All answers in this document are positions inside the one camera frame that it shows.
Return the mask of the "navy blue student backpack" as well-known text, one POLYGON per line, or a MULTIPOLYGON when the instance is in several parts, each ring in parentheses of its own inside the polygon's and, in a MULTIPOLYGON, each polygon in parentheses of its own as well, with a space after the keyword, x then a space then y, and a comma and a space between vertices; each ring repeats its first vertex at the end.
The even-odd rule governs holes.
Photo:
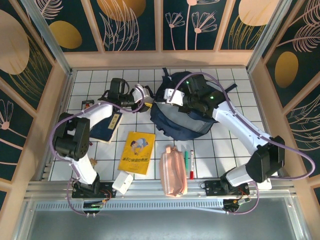
MULTIPOLYGON (((213 124, 218 122, 217 120, 213 117, 203 117, 193 111, 191 113, 180 112, 180 106, 167 104, 164 100, 165 89, 175 89, 177 84, 191 72, 181 71, 170 75, 165 67, 162 70, 164 76, 162 76, 162 84, 154 96, 150 120, 159 131, 163 131, 165 136, 171 137, 175 141, 193 140, 207 134, 213 124)), ((217 84, 210 81, 207 84, 222 92, 217 84)))

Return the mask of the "thick navy blue book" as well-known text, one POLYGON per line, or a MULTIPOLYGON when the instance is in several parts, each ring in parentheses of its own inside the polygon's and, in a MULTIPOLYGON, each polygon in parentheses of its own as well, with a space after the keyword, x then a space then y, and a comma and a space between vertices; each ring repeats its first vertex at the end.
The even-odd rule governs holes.
POLYGON ((114 112, 110 117, 102 119, 90 130, 90 138, 94 141, 109 144, 122 121, 123 114, 114 112))

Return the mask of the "yellow illustrated book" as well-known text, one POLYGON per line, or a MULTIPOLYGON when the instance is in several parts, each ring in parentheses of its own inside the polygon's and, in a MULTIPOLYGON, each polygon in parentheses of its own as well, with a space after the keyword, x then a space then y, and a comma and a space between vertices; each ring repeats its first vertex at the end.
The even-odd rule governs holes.
POLYGON ((118 170, 146 175, 152 157, 156 135, 130 131, 124 144, 118 170))

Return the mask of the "red and white marker pen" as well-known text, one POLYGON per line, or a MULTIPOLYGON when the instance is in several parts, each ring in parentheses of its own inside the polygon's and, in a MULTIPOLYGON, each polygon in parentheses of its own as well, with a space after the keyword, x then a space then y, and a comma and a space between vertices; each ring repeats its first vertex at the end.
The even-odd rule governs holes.
POLYGON ((189 178, 191 180, 194 179, 194 163, 195 163, 195 152, 193 150, 190 151, 190 172, 189 172, 189 178))

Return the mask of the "pink striped pencil case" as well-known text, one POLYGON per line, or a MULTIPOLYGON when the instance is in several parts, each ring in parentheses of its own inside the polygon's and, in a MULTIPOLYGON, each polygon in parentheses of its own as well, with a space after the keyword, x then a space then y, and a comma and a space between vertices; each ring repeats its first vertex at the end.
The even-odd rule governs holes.
POLYGON ((167 197, 179 198, 188 192, 185 159, 176 146, 167 145, 159 161, 162 189, 167 197))

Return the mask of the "white plastic box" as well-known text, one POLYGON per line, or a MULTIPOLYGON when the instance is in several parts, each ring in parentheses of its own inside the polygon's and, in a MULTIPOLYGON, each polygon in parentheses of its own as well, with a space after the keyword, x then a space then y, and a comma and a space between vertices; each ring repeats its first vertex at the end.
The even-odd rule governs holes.
POLYGON ((128 191, 133 180, 134 177, 130 173, 121 171, 113 182, 112 188, 124 195, 128 191))

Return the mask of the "grey metal tray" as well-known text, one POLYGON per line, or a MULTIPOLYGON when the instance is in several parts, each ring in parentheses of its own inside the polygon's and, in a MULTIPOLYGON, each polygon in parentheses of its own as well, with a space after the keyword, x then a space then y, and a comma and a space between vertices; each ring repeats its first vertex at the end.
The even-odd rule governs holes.
POLYGON ((261 198, 243 215, 198 209, 111 210, 85 217, 64 201, 31 201, 14 240, 312 240, 296 204, 261 198))

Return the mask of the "aluminium frame rail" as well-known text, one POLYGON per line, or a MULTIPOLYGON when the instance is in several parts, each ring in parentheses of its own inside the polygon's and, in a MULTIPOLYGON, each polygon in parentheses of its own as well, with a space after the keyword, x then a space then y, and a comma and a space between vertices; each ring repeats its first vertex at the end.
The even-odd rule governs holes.
MULTIPOLYGON (((187 183, 187 194, 183 196, 185 199, 205 198, 204 188, 205 178, 196 178, 189 180, 187 183)), ((64 200, 67 193, 67 181, 31 181, 29 182, 25 200, 41 199, 41 200, 64 200)), ((262 198, 282 198, 296 197, 297 193, 292 181, 289 180, 271 180, 271 189, 260 189, 259 194, 262 198)), ((143 199, 164 199, 164 191, 160 180, 144 179, 134 180, 127 190, 126 194, 117 193, 117 199, 125 200, 143 200, 143 199)))

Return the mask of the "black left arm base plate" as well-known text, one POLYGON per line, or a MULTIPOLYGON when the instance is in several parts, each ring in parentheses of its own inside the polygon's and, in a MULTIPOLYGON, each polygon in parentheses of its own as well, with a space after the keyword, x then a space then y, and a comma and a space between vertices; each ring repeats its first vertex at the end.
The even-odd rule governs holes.
POLYGON ((116 191, 111 182, 100 182, 98 185, 87 185, 80 182, 72 184, 73 199, 102 199, 115 198, 116 191))

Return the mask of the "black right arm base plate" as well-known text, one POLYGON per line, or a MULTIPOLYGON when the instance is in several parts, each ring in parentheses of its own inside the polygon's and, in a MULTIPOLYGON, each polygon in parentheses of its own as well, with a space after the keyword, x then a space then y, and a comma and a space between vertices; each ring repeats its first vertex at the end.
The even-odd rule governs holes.
POLYGON ((204 190, 207 197, 214 196, 241 196, 249 195, 249 185, 247 183, 238 186, 232 186, 226 181, 222 180, 206 180, 204 182, 204 190))

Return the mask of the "aluminium frame post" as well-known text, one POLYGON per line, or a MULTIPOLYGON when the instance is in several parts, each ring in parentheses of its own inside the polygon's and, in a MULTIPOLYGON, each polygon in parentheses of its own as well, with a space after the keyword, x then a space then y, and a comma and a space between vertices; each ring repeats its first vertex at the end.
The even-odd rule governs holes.
POLYGON ((50 30, 47 20, 54 20, 63 9, 62 0, 20 0, 30 23, 36 27, 40 33, 40 38, 47 44, 63 71, 70 76, 72 68, 68 64, 64 53, 58 44, 52 30, 50 30))
POLYGON ((288 12, 292 0, 279 0, 274 12, 272 13, 269 22, 266 24, 262 31, 262 34, 257 41, 257 44, 253 50, 253 53, 249 59, 246 66, 247 73, 250 75, 257 63, 259 62, 263 52, 267 48, 269 42, 271 41, 273 35, 279 28, 284 16, 288 12))

